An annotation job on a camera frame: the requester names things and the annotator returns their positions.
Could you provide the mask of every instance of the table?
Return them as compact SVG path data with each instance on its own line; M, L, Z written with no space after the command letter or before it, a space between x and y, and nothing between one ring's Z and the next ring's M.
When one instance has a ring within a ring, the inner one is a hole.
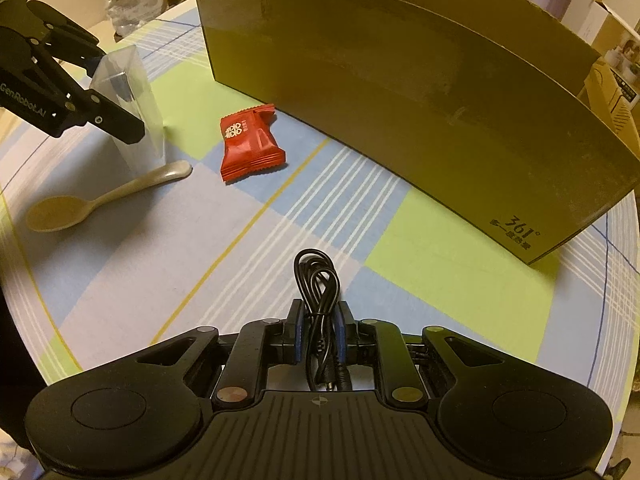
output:
M444 325L586 384L609 405L617 436L639 336L632 193L527 267L399 177L280 112L272 131L286 168L225 186L220 117L257 102L213 80L194 0L124 43L140 50L168 160L189 160L189 178L36 234L24 225L32 203L94 198L129 170L91 125L51 139L21 123L0 144L0 281L47 383L193 326L226 333L283 317L298 295L293 256L312 246L334 260L357 319L407 333Z

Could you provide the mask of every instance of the yellow stripe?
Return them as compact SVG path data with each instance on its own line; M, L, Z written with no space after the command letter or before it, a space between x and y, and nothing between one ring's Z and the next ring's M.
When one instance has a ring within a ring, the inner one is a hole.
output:
M11 218L11 213L9 212L9 206L7 205L6 198L4 196L4 191L2 189L0 189L0 197L2 197L2 204L4 205L4 210L6 211L6 216L9 219L9 224L11 225L11 230L14 233L15 243L16 243L16 245L18 245L18 250L20 251L20 254L22 255L22 259L24 260L24 267L27 269L27 273L29 274L29 278L31 279L31 283L33 284L33 288L36 291L36 294L38 295L38 299L40 300L40 304L42 305L42 309L44 310L44 313L47 315L47 318L49 319L49 322L51 323L51 326L53 327L53 330L56 333L56 336L58 336L60 338L60 342L62 343L62 346L65 348L66 352L68 352L69 357L71 357L71 360L78 367L78 369L80 371L82 371L82 367L80 366L80 363L76 360L76 357L73 355L73 352L71 351L71 348L69 348L69 346L66 344L65 340L62 337L62 334L60 333L60 330L58 330L58 327L56 326L56 324L53 321L53 318L51 317L51 314L49 312L49 309L47 308L47 305L44 303L44 299L42 297L42 294L40 293L40 289L38 288L38 285L36 284L36 279L35 279L35 277L33 275L33 271L31 270L31 267L29 265L29 261L27 259L27 253L24 251L24 247L20 243L20 238L18 238L18 232L15 229L14 221Z
M251 220L249 220L249 223L244 226L244 229L240 231L240 234L236 238L234 238L234 240L228 245L228 247L222 252L222 254L220 254L220 256L217 257L216 261L211 264L209 269L207 269L207 272L204 273L204 275L198 280L195 286L191 289L190 293L187 294L186 297L180 302L180 305L178 305L178 308L176 308L174 312L171 314L171 316L169 316L169 319L167 319L164 325L162 325L158 333L151 340L150 344L154 345L158 341L160 341L162 334L166 332L166 330L169 328L171 323L174 322L176 317L178 317L178 314L181 313L181 311L187 306L187 304L191 301L191 299L196 295L196 292L200 289L200 287L204 284L204 282L207 281L207 278L211 275L211 273L214 270L216 270L216 267L219 266L222 260L224 260L227 257L227 255L234 249L236 245L238 245L240 240L242 240L242 238L249 232L249 229L251 229L251 227L254 226L254 224L264 214L264 212L267 211L267 209L271 206L271 204L273 204L273 202L275 202L277 197L279 197L282 194L282 192L285 189L287 189L287 187L289 187L289 185L293 182L293 180L300 174L302 170L305 169L306 165L311 162L311 160L320 152L320 150L322 150L327 145L328 142L329 142L329 139L323 140L318 145L318 147L316 147L316 149L314 149L309 154L309 156L302 162L302 164L300 164L300 166L296 168L296 171L294 171L290 175L290 177L284 182L284 184L282 184L282 186L280 186L278 190L273 195L271 195L271 197L258 210L258 212L254 215L254 217L251 218Z

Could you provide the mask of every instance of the black cable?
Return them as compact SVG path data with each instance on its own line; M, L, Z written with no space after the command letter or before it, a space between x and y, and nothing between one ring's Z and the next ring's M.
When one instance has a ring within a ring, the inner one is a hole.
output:
M334 263L318 249L304 249L293 260L293 274L311 318L305 357L309 389L317 391L318 384L325 384L331 390L336 384L339 390L350 390L349 371L337 359L332 316L340 297L340 280ZM318 364L315 372L313 359Z

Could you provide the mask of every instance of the spoon handle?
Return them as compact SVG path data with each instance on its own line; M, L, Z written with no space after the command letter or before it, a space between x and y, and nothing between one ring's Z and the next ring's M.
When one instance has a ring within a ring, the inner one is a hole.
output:
M127 182L126 184L123 184L102 196L99 196L93 200L93 206L98 207L106 204L107 202L129 196L137 191L142 191L147 187L156 186L157 184L176 180L178 178L184 178L189 176L192 170L193 168L191 167L191 164L186 160L171 162L170 164L157 168L153 171L149 171L149 173L139 176L138 178L131 180L130 182Z

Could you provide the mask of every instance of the ribbed black surface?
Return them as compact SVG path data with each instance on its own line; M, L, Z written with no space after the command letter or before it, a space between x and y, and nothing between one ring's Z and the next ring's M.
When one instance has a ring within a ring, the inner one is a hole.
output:
M427 421L373 392L267 392L217 415L199 443L146 479L493 479L446 451Z

